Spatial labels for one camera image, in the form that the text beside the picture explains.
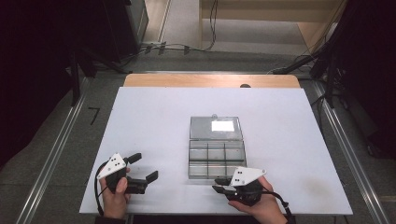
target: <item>hand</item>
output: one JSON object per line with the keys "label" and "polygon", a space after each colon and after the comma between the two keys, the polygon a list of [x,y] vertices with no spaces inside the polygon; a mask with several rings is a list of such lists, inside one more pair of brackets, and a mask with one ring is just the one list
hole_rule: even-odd
{"label": "hand", "polygon": [[[104,190],[107,186],[106,179],[99,180],[101,189]],[[116,187],[116,192],[113,194],[110,189],[105,189],[102,193],[104,204],[104,217],[123,219],[126,213],[126,204],[129,202],[131,195],[125,194],[128,187],[128,181],[125,177],[121,178]]]}
{"label": "hand", "polygon": [[[259,177],[258,180],[266,189],[274,191],[272,185],[264,176]],[[254,216],[261,224],[287,223],[286,218],[283,216],[276,202],[276,198],[270,194],[263,194],[261,200],[251,207],[237,201],[229,201],[228,204],[238,211]]]}

